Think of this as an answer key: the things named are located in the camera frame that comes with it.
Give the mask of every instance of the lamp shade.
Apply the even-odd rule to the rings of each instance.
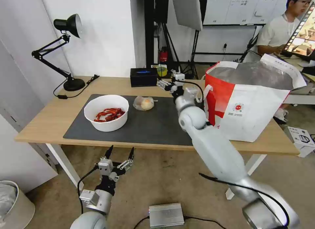
[[[81,19],[78,14],[71,15],[67,20],[55,19],[53,25],[60,31],[69,31],[74,36],[80,38],[82,33]]]

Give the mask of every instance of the fire extinguisher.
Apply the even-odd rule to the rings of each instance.
[[[160,64],[167,62],[167,56],[168,56],[167,47],[162,47],[159,54]]]

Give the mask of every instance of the red and white bag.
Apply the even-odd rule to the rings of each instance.
[[[254,142],[292,89],[306,86],[292,65],[264,55],[259,62],[221,61],[205,74],[205,112],[229,140]]]

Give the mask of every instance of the monitor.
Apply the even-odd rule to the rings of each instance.
[[[315,3],[312,3],[284,47],[284,52],[306,61],[315,60]]]

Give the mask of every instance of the logo on bag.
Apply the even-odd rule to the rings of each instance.
[[[242,103],[237,103],[237,104],[234,105],[233,111],[234,111],[234,112],[242,112],[242,111],[243,111],[243,108],[244,108],[244,104],[242,104]]]

